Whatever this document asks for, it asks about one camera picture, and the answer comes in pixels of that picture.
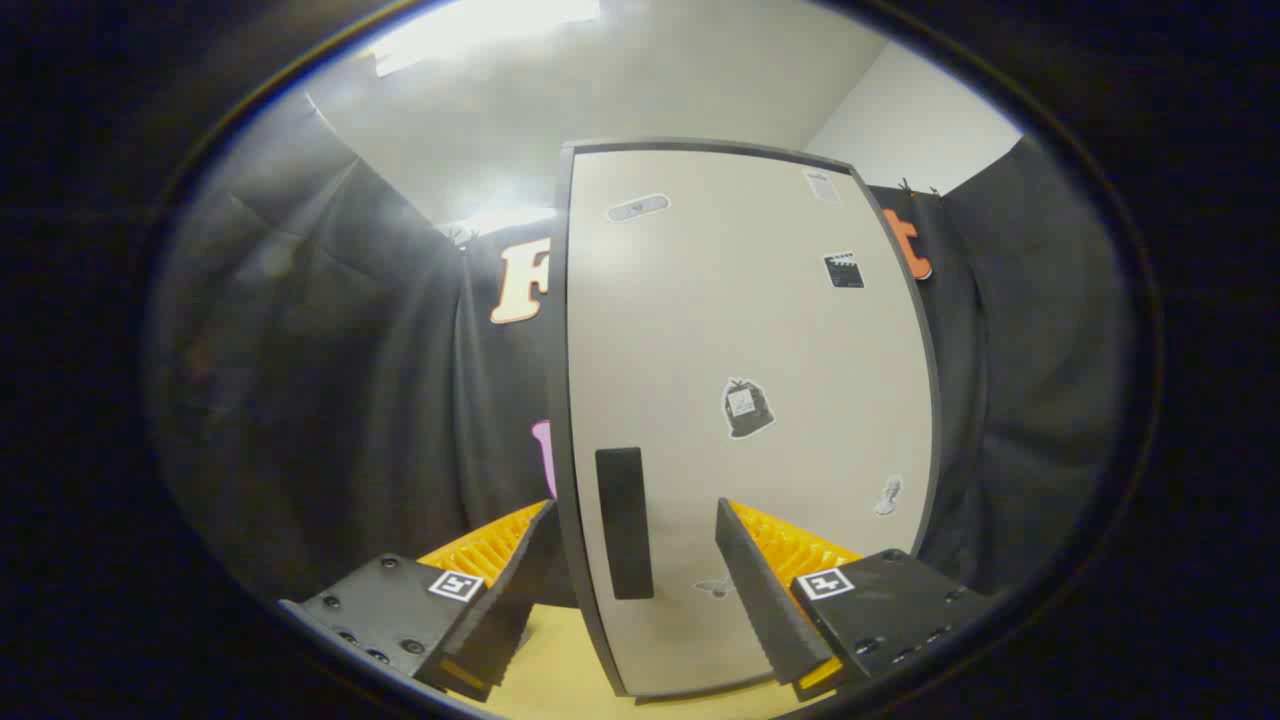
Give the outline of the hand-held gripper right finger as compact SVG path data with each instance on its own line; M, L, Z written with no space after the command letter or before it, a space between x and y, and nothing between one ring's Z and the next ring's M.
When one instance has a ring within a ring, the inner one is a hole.
M928 659L991 606L908 552L860 556L728 498L716 543L773 678L800 701Z

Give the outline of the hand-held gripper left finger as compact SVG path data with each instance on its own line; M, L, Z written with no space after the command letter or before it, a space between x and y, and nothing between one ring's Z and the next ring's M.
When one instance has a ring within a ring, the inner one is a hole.
M413 559L380 553L283 616L394 692L483 702L503 683L561 543L552 498Z

